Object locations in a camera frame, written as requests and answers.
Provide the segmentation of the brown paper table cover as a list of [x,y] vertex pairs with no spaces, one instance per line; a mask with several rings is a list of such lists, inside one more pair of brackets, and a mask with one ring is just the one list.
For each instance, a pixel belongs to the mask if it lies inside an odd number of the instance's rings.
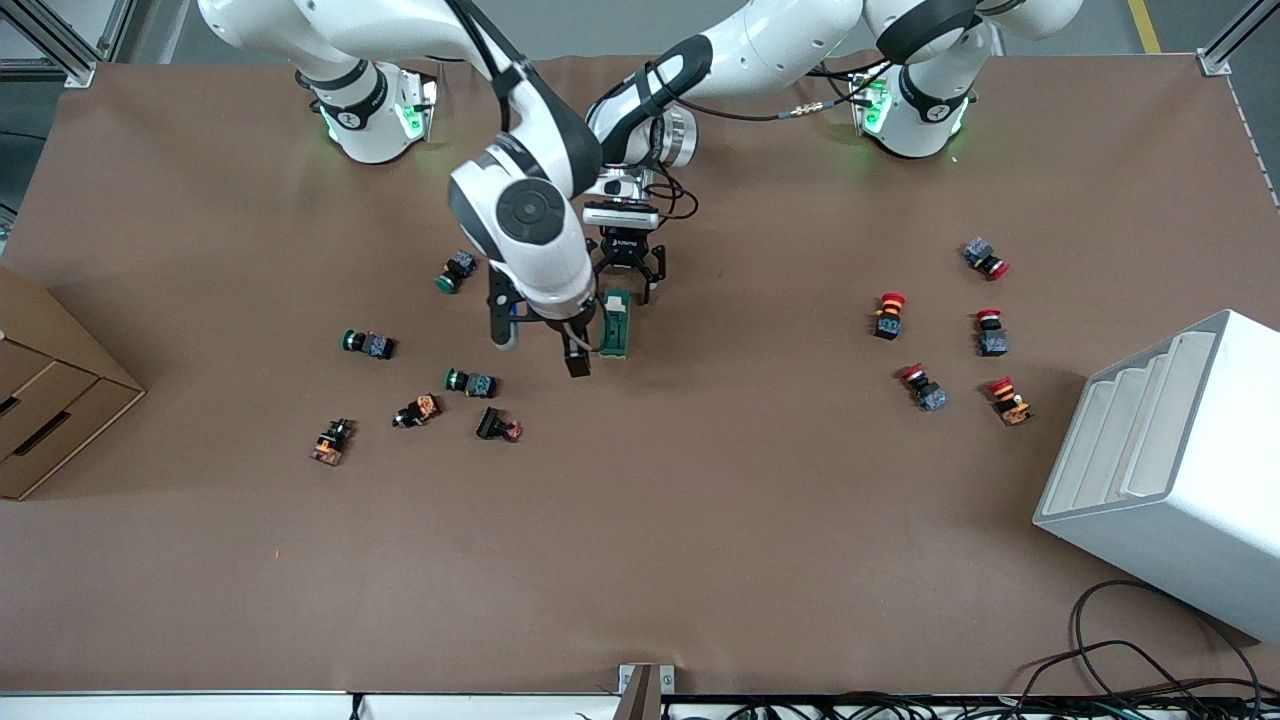
[[[1280,327],[1280,211],[1188,56],[1000,58],[978,86],[929,161],[841,113],[704,120],[667,282],[630,355],[573,379],[544,327],[492,346],[481,278],[433,287],[465,243],[445,181],[495,128],[472,73],[435,143],[362,167],[288,68],[101,69],[4,260],[146,395],[0,503],[0,689],[594,691],[635,661],[719,693],[1020,685],[1117,577],[1032,521],[1085,378],[1226,307]],[[941,410],[899,378],[918,363]],[[518,442],[475,436],[488,406]]]

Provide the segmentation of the brown cardboard box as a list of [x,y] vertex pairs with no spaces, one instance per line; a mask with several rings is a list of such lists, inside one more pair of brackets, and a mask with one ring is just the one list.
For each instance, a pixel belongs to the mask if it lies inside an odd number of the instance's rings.
[[146,395],[38,282],[0,266],[0,501],[22,501]]

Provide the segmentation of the white stepped sorting rack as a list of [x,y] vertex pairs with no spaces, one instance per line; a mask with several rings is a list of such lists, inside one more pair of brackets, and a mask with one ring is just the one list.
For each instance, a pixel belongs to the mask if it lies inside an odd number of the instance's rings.
[[1225,309],[1091,375],[1033,521],[1280,644],[1280,331]]

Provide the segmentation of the metal table edge bracket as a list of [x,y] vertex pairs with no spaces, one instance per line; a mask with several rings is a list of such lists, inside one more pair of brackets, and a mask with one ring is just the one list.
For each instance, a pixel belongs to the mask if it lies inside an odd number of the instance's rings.
[[676,693],[676,676],[673,664],[621,664],[612,720],[669,720],[664,697]]

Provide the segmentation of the white table edge rail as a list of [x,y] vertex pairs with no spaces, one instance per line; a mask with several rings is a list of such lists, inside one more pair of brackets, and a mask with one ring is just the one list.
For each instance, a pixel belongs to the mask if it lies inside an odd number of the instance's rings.
[[611,720],[609,694],[0,692],[0,720]]

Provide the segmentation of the aluminium frame profile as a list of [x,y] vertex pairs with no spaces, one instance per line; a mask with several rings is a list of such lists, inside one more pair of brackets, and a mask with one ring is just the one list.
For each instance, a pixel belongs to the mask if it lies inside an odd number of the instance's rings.
[[1230,76],[1230,56],[1251,38],[1276,12],[1280,0],[1247,0],[1245,5],[1211,38],[1196,50],[1196,60],[1204,77]]
[[122,56],[138,0],[0,0],[0,79],[87,88]]

